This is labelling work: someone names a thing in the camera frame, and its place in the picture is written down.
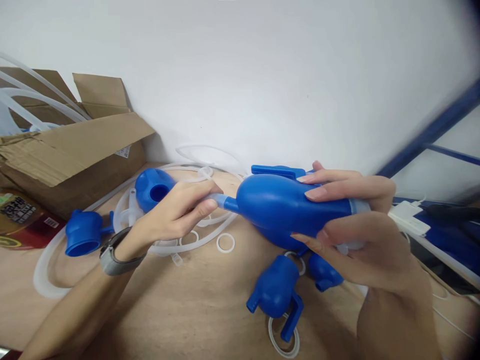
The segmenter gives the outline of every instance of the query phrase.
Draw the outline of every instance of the power adapter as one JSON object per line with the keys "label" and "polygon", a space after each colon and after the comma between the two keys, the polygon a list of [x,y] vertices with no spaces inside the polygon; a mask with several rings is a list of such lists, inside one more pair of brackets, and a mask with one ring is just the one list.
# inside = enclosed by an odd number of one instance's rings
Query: power adapter
{"label": "power adapter", "polygon": [[419,201],[402,201],[389,211],[388,216],[396,222],[400,230],[424,237],[431,227],[414,217],[414,215],[423,211],[419,205]]}

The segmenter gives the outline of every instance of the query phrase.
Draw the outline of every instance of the fingernail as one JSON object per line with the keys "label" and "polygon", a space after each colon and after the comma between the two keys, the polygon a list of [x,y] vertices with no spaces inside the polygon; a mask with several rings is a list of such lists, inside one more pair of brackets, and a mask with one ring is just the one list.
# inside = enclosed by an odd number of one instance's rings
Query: fingernail
{"label": "fingernail", "polygon": [[298,241],[301,242],[301,243],[306,243],[306,242],[309,240],[309,237],[308,237],[308,236],[303,235],[303,234],[298,233],[298,232],[292,232],[292,233],[290,234],[290,236],[291,236],[292,238],[294,238],[295,240],[298,240]]}
{"label": "fingernail", "polygon": [[318,239],[319,242],[322,244],[325,244],[329,240],[328,234],[325,232],[325,230],[320,230],[318,234],[316,235],[316,238]]}
{"label": "fingernail", "polygon": [[301,183],[304,183],[304,182],[309,181],[309,180],[314,180],[314,179],[315,179],[314,174],[308,174],[308,175],[300,176],[300,177],[296,178],[296,180],[301,182]]}
{"label": "fingernail", "polygon": [[323,186],[308,190],[305,196],[310,200],[320,200],[327,194],[327,190]]}

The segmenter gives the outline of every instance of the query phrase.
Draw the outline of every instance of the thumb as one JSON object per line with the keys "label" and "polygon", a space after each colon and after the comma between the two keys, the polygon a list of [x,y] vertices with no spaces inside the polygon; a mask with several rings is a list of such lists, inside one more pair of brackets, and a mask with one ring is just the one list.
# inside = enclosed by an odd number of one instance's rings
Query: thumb
{"label": "thumb", "polygon": [[214,212],[219,206],[217,202],[213,199],[207,199],[200,202],[195,208],[189,213],[182,216],[177,222],[181,223],[184,229],[193,229],[195,225],[199,223],[204,217],[207,217]]}

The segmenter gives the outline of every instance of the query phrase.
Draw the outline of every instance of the cardboard box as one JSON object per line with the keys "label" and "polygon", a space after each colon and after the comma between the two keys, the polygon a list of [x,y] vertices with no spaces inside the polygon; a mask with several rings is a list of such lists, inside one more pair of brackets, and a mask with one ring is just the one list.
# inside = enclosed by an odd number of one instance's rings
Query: cardboard box
{"label": "cardboard box", "polygon": [[[18,68],[1,70],[39,93],[60,97]],[[75,101],[60,75],[35,70]],[[146,162],[140,140],[155,131],[127,105],[122,80],[73,74],[92,120],[74,123],[49,105],[26,97],[15,101],[44,122],[64,125],[48,131],[0,137],[0,186],[29,195],[47,210],[69,219],[130,178]],[[0,81],[0,87],[11,87]],[[21,127],[29,126],[12,112]]]}

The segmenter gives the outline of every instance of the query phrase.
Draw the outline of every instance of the wrist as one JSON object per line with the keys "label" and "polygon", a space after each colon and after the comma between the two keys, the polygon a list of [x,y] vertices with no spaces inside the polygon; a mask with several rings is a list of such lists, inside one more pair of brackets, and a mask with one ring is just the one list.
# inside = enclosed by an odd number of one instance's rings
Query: wrist
{"label": "wrist", "polygon": [[143,256],[151,246],[150,243],[137,237],[138,233],[134,228],[125,236],[125,238],[115,248],[113,254],[121,262],[127,262],[132,259]]}

